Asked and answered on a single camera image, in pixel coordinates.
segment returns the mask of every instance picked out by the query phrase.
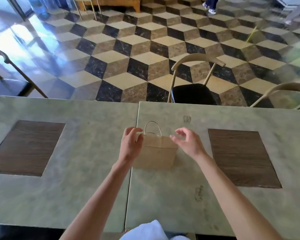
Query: white sneaker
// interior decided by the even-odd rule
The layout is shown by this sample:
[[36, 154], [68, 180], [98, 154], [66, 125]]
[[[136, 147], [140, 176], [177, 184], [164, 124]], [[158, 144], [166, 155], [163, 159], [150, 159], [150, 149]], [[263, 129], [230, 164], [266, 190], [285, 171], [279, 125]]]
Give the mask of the white sneaker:
[[215, 9], [211, 9], [211, 8], [208, 10], [208, 12], [211, 13], [211, 14], [216, 14], [217, 13]]

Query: person's left hand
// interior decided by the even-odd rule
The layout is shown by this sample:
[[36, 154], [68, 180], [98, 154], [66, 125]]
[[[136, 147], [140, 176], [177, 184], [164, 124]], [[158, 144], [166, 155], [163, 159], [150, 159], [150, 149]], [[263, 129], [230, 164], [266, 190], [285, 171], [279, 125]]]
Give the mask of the person's left hand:
[[134, 159], [139, 156], [142, 143], [143, 143], [143, 134], [139, 134], [137, 137], [137, 132], [142, 132], [143, 129], [136, 127], [129, 127], [124, 130], [121, 147], [119, 153], [120, 162], [128, 162], [132, 165]]

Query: handwritten mark on table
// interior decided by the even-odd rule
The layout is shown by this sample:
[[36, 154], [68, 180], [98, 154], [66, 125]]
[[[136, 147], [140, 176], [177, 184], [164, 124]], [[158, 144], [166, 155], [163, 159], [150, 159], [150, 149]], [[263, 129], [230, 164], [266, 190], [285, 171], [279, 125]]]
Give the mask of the handwritten mark on table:
[[195, 189], [195, 200], [197, 202], [201, 202], [203, 201], [202, 196], [203, 196], [203, 191], [204, 187], [202, 185], [200, 185], [200, 187], [196, 187]]
[[183, 117], [183, 122], [184, 122], [184, 123], [190, 123], [190, 121], [191, 121], [191, 117], [190, 117], [190, 116], [187, 116], [187, 115], [184, 115], [184, 117]]

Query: person's right hand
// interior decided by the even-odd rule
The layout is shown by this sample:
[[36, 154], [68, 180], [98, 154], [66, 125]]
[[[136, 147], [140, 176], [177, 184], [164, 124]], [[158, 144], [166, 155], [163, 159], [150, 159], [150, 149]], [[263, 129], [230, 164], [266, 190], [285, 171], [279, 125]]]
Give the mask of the person's right hand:
[[176, 129], [175, 131], [178, 135], [185, 137], [185, 140], [181, 140], [174, 135], [170, 136], [171, 140], [181, 147], [190, 157], [197, 160], [198, 156], [207, 155], [199, 135], [185, 127]]

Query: tiled floor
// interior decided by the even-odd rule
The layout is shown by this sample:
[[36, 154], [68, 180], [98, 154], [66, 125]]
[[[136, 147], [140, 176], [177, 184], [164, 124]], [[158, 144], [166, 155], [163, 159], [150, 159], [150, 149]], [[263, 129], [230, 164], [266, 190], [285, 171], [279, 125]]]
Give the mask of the tiled floor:
[[[142, 0], [141, 13], [104, 10], [98, 20], [91, 11], [81, 20], [77, 11], [54, 10], [1, 32], [0, 49], [59, 99], [167, 101], [171, 67], [196, 52], [226, 63], [207, 84], [220, 105], [250, 106], [276, 84], [300, 81], [300, 17], [285, 25], [272, 0], [220, 0], [216, 15], [202, 2]], [[181, 65], [175, 85], [202, 83], [211, 66]], [[19, 77], [1, 59], [0, 74]], [[280, 94], [260, 107], [294, 103]]]

